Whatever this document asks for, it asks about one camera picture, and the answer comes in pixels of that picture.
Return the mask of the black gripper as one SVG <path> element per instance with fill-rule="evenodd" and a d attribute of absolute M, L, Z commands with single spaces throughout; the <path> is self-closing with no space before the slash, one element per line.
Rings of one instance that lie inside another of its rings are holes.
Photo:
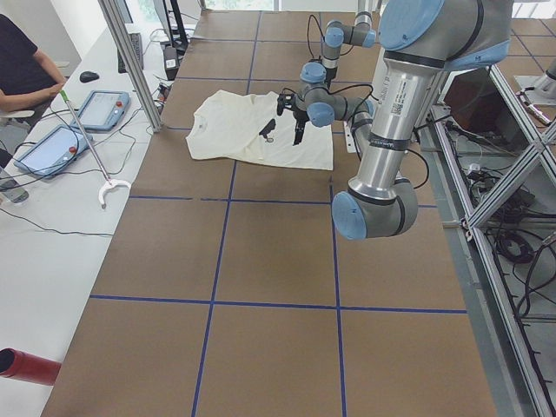
<path fill-rule="evenodd" d="M 337 76 L 338 68 L 337 67 L 334 67 L 334 68 L 326 67 L 325 71 L 326 71 L 325 84 L 327 85 L 328 88 L 330 88 L 332 81 Z"/>
<path fill-rule="evenodd" d="M 295 139 L 293 145 L 299 145 L 302 142 L 306 123 L 309 121 L 308 114 L 304 109 L 300 109 L 296 103 L 292 104 L 291 110 L 296 120 Z"/>

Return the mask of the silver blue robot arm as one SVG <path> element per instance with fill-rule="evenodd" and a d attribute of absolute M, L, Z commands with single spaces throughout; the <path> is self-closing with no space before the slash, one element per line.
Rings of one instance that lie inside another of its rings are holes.
<path fill-rule="evenodd" d="M 372 28 L 372 13 L 358 11 L 353 25 L 338 20 L 328 23 L 324 33 L 321 64 L 325 68 L 325 83 L 329 87 L 337 75 L 341 47 L 346 45 L 370 48 L 374 45 L 376 32 Z"/>
<path fill-rule="evenodd" d="M 509 1 L 390 1 L 380 21 L 361 1 L 354 23 L 328 24 L 321 60 L 306 63 L 300 87 L 280 95 L 290 109 L 295 134 L 305 125 L 349 124 L 361 148 L 358 173 L 332 202 L 334 225 L 350 240 L 405 233 L 418 202 L 412 183 L 400 174 L 421 112 L 428 111 L 427 87 L 441 72 L 474 70 L 503 60 L 510 44 L 513 5 Z M 377 99 L 346 98 L 330 91 L 341 47 L 381 46 L 386 74 Z"/>

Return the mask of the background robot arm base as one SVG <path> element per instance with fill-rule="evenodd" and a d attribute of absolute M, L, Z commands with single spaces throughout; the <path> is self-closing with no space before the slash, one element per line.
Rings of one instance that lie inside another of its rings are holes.
<path fill-rule="evenodd" d="M 555 106 L 555 60 L 541 76 L 515 76 L 514 79 L 520 87 L 516 96 L 527 109 L 536 105 Z"/>

